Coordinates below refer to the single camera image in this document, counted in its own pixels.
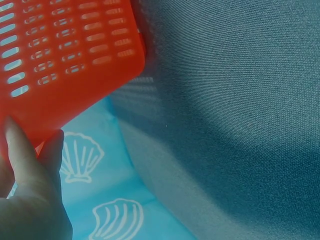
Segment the finger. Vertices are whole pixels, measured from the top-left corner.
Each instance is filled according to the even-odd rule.
[[[33,192],[48,192],[52,183],[45,169],[37,162],[36,152],[23,130],[8,118],[5,122],[5,138],[8,145],[9,160],[14,172],[18,191],[28,188]]]
[[[7,198],[14,182],[14,173],[9,169],[8,164],[0,156],[0,198]]]
[[[61,168],[63,147],[64,132],[59,130],[44,143],[38,157],[38,161],[47,170],[59,196],[62,195],[59,171]]]

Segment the gray fabric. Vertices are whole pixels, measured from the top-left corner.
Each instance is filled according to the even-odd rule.
[[[320,1],[141,0],[112,94],[146,185],[204,240],[320,239]]]

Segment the blue fabric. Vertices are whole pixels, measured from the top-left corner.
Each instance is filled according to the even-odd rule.
[[[63,130],[62,196],[74,240],[195,239],[137,175],[109,98]]]

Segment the white shell pattern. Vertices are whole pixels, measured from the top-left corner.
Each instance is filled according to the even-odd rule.
[[[66,175],[66,183],[91,183],[90,174],[105,153],[91,137],[82,133],[66,132],[60,172]]]
[[[117,198],[92,210],[96,227],[90,240],[131,240],[144,222],[144,211],[134,200]]]

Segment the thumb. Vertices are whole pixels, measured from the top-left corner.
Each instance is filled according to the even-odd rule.
[[[18,185],[17,194],[23,189],[43,195],[52,189],[50,177],[37,161],[36,152],[23,130],[8,117],[5,122],[5,138],[9,160]]]

